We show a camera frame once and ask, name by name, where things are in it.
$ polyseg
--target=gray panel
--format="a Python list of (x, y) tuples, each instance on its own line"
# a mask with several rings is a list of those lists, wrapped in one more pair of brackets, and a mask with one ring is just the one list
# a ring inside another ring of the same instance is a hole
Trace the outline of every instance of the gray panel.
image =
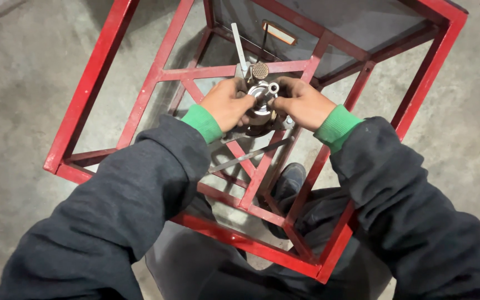
[[(424, 27), (425, 19), (397, 0), (278, 1), (369, 52)], [(236, 22), (240, 34), (258, 46), (263, 40), (263, 20), (280, 25), (297, 37), (297, 44), (290, 46), (269, 36), (266, 50), (282, 60), (309, 59), (318, 41), (318, 38), (250, 0), (215, 0), (214, 15), (217, 22), (227, 28)], [(336, 72), (354, 62), (354, 58), (329, 46), (315, 76)]]

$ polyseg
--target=right hand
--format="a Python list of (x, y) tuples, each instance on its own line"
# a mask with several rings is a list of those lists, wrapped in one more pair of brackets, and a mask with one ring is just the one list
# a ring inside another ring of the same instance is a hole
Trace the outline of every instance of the right hand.
[(316, 131), (337, 106), (310, 84), (297, 78), (279, 77), (275, 81), (289, 98), (277, 97), (269, 105), (279, 115), (289, 115), (299, 126)]

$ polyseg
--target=red metal frame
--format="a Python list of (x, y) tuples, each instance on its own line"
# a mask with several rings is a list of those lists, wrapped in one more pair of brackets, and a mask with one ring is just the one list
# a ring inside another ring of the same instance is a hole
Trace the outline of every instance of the red metal frame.
[[(412, 120), (418, 112), (423, 99), (429, 91), (433, 80), (438, 74), (440, 67), (447, 57), (467, 18), (465, 11), (444, 0), (400, 0), (402, 3), (415, 9), (422, 16), (428, 18), (430, 23), (424, 29), (417, 31), (414, 34), (377, 51), (376, 53), (368, 53), (360, 47), (357, 47), (344, 38), (336, 35), (334, 32), (331, 32), (323, 26), (276, 2), (276, 0), (252, 1), (319, 38), (309, 60), (281, 61), (272, 54), (264, 52), (263, 58), (270, 61), (268, 63), (270, 73), (302, 72), (302, 80), (310, 82), (315, 87), (321, 89), (324, 86), (330, 85), (331, 83), (355, 72), (360, 72), (344, 104), (350, 111), (357, 103), (376, 63), (409, 50), (430, 39), (434, 39), (431, 48), (425, 56), (423, 63), (392, 120), (391, 124), (396, 129), (400, 139), (403, 139), (408, 131)], [(73, 98), (71, 99), (68, 111), (62, 120), (62, 124), (55, 136), (50, 152), (47, 155), (44, 164), (45, 170), (69, 181), (81, 184), (94, 175), (94, 172), (91, 172), (84, 167), (97, 164), (109, 154), (130, 145), (142, 114), (158, 82), (170, 80), (179, 80), (181, 82), (169, 109), (170, 114), (175, 114), (185, 91), (188, 91), (196, 103), (199, 103), (203, 99), (204, 95), (194, 83), (194, 79), (234, 76), (236, 66), (197, 67), (197, 63), (199, 62), (212, 35), (216, 34), (232, 41), (230, 32), (225, 30), (222, 25), (215, 22), (211, 0), (204, 0), (207, 27), (203, 32), (201, 42), (197, 47), (194, 58), (190, 61), (188, 67), (185, 69), (164, 70), (164, 65), (166, 64), (173, 49), (173, 45), (179, 36), (179, 32), (183, 27), (193, 2), (194, 0), (181, 0), (171, 21), (170, 27), (168, 28), (163, 42), (155, 56), (155, 60), (151, 65), (149, 73), (143, 82), (136, 103), (129, 115), (127, 123), (125, 124), (116, 148), (73, 154), (73, 150), (79, 139), (84, 123), (88, 118), (92, 105), (109, 70), (110, 64), (119, 48), (121, 39), (123, 38), (131, 17), (138, 5), (138, 0), (114, 1), (101, 34), (97, 39), (96, 47), (90, 56), (90, 60), (83, 72), (83, 76), (77, 85)], [(260, 51), (256, 45), (249, 41), (243, 40), (242, 43), (244, 49), (248, 51), (252, 51), (256, 54)], [(332, 45), (356, 58), (358, 62), (335, 74), (326, 75), (319, 79), (314, 78), (314, 71), (328, 45)], [(270, 144), (281, 140), (284, 133), (284, 131), (274, 132)], [(294, 132), (296, 137), (295, 141), (297, 141), (300, 133), (301, 128), (296, 128), (296, 131)], [(303, 273), (322, 283), (326, 283), (342, 254), (343, 249), (349, 241), (354, 227), (356, 226), (356, 218), (354, 217), (355, 210), (352, 201), (350, 201), (340, 217), (324, 251), (319, 257), (316, 257), (308, 245), (303, 241), (303, 237), (294, 229), (293, 224), (299, 215), (303, 204), (307, 201), (307, 196), (322, 171), (325, 162), (329, 158), (329, 148), (323, 146), (320, 150), (314, 164), (310, 168), (306, 182), (301, 188), (296, 201), (287, 215), (284, 215), (279, 211), (275, 200), (268, 192), (275, 184), (279, 173), (283, 169), (284, 164), (293, 149), (294, 143), (285, 147), (284, 153), (277, 162), (277, 166), (271, 175), (270, 183), (266, 186), (261, 186), (261, 183), (274, 158), (275, 150), (265, 153), (258, 167), (255, 167), (249, 160), (241, 163), (241, 166), (251, 179), (249, 183), (223, 172), (217, 172), (214, 174), (233, 184), (245, 188), (245, 194), (241, 199), (203, 183), (198, 184), (198, 191), (231, 207), (240, 209), (251, 215), (281, 226), (289, 236), (299, 255), (291, 254), (290, 252), (249, 237), (233, 229), (223, 227), (216, 222), (200, 219), (184, 212), (175, 216), (172, 221), (188, 228), (192, 228), (197, 232), (211, 236), (221, 242), (228, 243), (234, 247), (243, 249), (269, 261)], [(227, 146), (236, 157), (245, 154), (236, 141), (228, 143)], [(271, 211), (267, 211), (253, 204), (253, 198), (257, 193), (263, 196)]]

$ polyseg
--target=sleeve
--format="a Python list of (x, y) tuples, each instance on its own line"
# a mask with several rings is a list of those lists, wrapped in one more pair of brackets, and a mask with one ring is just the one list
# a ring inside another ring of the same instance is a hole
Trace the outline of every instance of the sleeve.
[(480, 221), (427, 181), (423, 157), (383, 118), (366, 119), (330, 157), (395, 298), (480, 298)]
[(0, 299), (142, 299), (131, 264), (188, 206), (209, 165), (202, 135), (162, 116), (21, 238)]

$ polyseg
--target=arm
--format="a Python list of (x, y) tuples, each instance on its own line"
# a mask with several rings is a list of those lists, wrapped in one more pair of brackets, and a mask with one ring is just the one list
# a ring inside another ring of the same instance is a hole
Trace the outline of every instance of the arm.
[(3, 270), (0, 299), (142, 299), (131, 264), (193, 199), (210, 165), (206, 142), (253, 105), (252, 97), (235, 99), (242, 88), (236, 79), (220, 82), (183, 122), (163, 116), (107, 157), (23, 235)]
[(296, 79), (279, 83), (292, 98), (276, 109), (330, 147), (372, 251), (397, 279), (395, 297), (480, 297), (480, 221), (427, 181), (423, 157), (383, 118), (358, 119)]

